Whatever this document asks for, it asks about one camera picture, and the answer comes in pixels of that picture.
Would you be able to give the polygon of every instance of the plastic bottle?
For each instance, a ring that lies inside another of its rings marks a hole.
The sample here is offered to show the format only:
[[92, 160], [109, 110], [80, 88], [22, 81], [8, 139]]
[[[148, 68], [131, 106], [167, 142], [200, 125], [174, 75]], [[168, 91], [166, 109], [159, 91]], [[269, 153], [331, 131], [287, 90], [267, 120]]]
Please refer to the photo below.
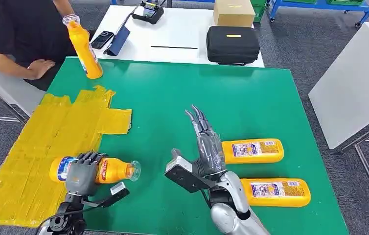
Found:
[[241, 183], [251, 206], [303, 207], [311, 200], [301, 179], [241, 179]]
[[226, 164], [275, 163], [284, 157], [284, 148], [278, 139], [223, 141]]
[[[49, 176], [53, 181], [64, 182], [67, 178], [70, 163], [76, 157], [57, 158], [52, 162]], [[99, 170], [95, 182], [97, 184], [112, 184], [120, 180], [136, 181], [140, 177], [141, 165], [137, 161], [125, 163], [117, 158], [103, 158], [99, 162]]]
[[75, 48], [79, 61], [88, 78], [97, 79], [102, 76], [102, 68], [90, 44], [88, 31], [82, 28], [79, 16], [64, 16], [62, 22], [67, 26], [70, 41]]

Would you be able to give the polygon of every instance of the silver robotic arm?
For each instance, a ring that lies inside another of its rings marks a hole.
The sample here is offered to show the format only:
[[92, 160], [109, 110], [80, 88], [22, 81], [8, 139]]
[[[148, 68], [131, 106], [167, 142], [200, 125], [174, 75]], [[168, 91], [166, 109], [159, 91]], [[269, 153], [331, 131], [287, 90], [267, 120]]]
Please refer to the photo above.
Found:
[[235, 173], [224, 173], [217, 186], [228, 191], [234, 205], [216, 203], [210, 209], [212, 221], [219, 231], [227, 235], [269, 235], [249, 206], [244, 188]]
[[[197, 136], [199, 158], [189, 162], [180, 150], [173, 149], [173, 160], [165, 176], [190, 193], [201, 191], [213, 223], [227, 235], [269, 235], [248, 204], [239, 177], [225, 168], [219, 136], [212, 130], [205, 114], [192, 105], [196, 116], [186, 110]], [[208, 190], [209, 199], [204, 190]]]

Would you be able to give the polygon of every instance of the green mat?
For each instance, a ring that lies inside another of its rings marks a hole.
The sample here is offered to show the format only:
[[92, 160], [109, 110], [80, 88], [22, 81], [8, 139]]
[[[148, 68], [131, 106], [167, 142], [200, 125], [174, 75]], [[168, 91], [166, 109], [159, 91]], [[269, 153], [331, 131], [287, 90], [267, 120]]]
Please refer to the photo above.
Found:
[[[241, 178], [304, 179], [311, 202], [303, 208], [253, 207], [273, 235], [348, 234], [289, 70], [238, 66], [101, 60], [104, 76], [89, 80], [77, 58], [67, 58], [48, 92], [69, 95], [102, 85], [116, 91], [111, 107], [133, 109], [128, 135], [104, 135], [100, 151], [142, 165], [131, 194], [107, 209], [84, 214], [90, 230], [158, 235], [218, 235], [200, 193], [164, 177], [175, 147], [193, 160], [196, 135], [185, 109], [197, 105], [223, 141], [278, 138], [275, 164], [228, 165]], [[109, 194], [100, 187], [97, 197]]]

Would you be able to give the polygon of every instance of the robotic arm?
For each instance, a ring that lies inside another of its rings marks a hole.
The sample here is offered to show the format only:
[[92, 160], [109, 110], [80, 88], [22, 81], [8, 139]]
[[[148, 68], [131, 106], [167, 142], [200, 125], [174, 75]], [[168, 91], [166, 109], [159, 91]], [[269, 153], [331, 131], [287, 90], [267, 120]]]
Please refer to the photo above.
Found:
[[[196, 116], [186, 110], [196, 132], [200, 157], [186, 160], [180, 150], [172, 149], [173, 160], [165, 176], [190, 193], [201, 191], [210, 216], [226, 235], [269, 235], [248, 204], [239, 177], [225, 168], [225, 157], [219, 136], [212, 130], [205, 114], [192, 105]], [[208, 189], [209, 199], [204, 190]]]
[[59, 205], [55, 215], [41, 223], [35, 234], [82, 235], [86, 227], [83, 212], [109, 207], [130, 193], [124, 183], [120, 182], [110, 189], [109, 197], [93, 202], [88, 199], [89, 196], [96, 194], [98, 185], [95, 178], [98, 165], [105, 156], [106, 154], [97, 152], [82, 153], [70, 164], [65, 181], [67, 189], [65, 201]]

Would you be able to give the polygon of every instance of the bottle label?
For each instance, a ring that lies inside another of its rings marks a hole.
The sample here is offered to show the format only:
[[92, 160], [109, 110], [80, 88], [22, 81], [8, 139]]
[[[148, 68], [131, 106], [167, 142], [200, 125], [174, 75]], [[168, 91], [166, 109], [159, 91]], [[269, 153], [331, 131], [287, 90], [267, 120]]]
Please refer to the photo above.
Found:
[[92, 56], [94, 57], [95, 63], [98, 63], [98, 58], [96, 57], [95, 52], [93, 51], [91, 44], [89, 44], [89, 48], [90, 48], [90, 52], [91, 52]]
[[285, 197], [285, 196], [304, 196], [304, 189], [300, 187], [298, 181], [283, 182], [253, 182], [251, 183], [252, 194], [254, 197]]
[[275, 141], [236, 143], [232, 145], [232, 149], [235, 157], [255, 157], [261, 154], [278, 153], [278, 146]]
[[102, 170], [101, 170], [101, 178], [103, 181], [107, 179], [107, 166], [108, 166], [108, 161], [105, 160], [104, 163], [102, 164]]
[[82, 68], [84, 69], [84, 72], [86, 75], [88, 75], [87, 67], [85, 67], [84, 61], [81, 59], [81, 57], [78, 57], [79, 61], [81, 62]]
[[[96, 57], [95, 52], [93, 51], [91, 44], [88, 45], [88, 48], [89, 48], [89, 50], [92, 54], [92, 57], [94, 58], [95, 63], [98, 64], [98, 58]], [[84, 61], [81, 59], [81, 57], [78, 56], [78, 58], [79, 58], [79, 61], [81, 62], [81, 65], [82, 65], [82, 68], [84, 69], [85, 74], [88, 75], [87, 67], [85, 66]]]
[[58, 180], [65, 181], [68, 176], [70, 163], [76, 160], [75, 157], [64, 157], [58, 166]]

